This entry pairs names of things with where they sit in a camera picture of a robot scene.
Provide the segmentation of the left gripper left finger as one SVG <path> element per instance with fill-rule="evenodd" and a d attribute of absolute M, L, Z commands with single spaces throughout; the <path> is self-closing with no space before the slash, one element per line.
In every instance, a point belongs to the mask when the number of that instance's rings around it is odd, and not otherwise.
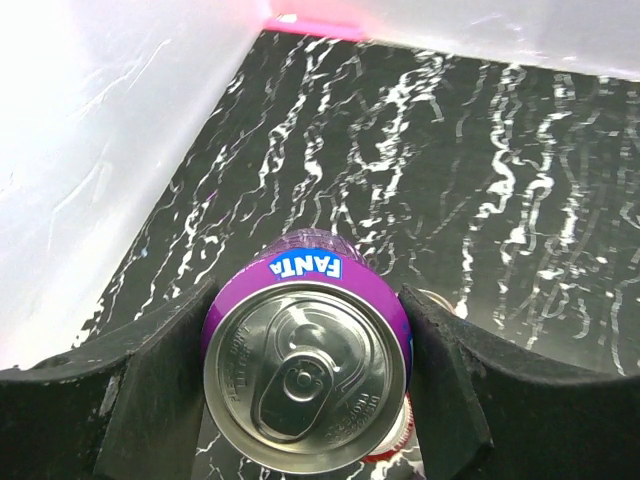
<path fill-rule="evenodd" d="M 190 478 L 215 296 L 209 277 L 74 350 L 2 371 L 2 478 Z"/>

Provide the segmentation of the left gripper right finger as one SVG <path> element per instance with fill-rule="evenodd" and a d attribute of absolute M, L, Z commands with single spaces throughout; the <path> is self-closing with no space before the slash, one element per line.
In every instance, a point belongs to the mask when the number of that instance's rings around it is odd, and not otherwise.
<path fill-rule="evenodd" d="M 410 383 L 429 479 L 636 479 L 639 379 L 539 355 L 414 287 Z"/>

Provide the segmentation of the red cola can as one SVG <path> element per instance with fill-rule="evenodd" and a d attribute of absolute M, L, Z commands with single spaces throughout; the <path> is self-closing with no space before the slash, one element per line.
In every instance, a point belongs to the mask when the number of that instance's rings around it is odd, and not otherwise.
<path fill-rule="evenodd" d="M 398 416 L 382 442 L 362 459 L 364 463 L 376 463 L 390 460 L 400 452 L 411 439 L 415 429 L 413 410 L 409 394 L 403 399 Z"/>
<path fill-rule="evenodd" d="M 420 292 L 424 294 L 426 297 L 428 297 L 430 300 L 432 300 L 433 302 L 437 303 L 443 309 L 447 310 L 452 314 L 455 313 L 454 306 L 442 295 L 427 289 L 420 289 Z"/>

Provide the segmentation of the purple Fanta can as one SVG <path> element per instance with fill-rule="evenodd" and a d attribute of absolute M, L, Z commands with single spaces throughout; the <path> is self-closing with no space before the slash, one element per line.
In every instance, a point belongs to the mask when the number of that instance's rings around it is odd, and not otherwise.
<path fill-rule="evenodd" d="M 313 228 L 277 238 L 221 288 L 201 348 L 220 433 L 260 465 L 298 475 L 373 451 L 413 363 L 395 291 L 350 242 Z"/>

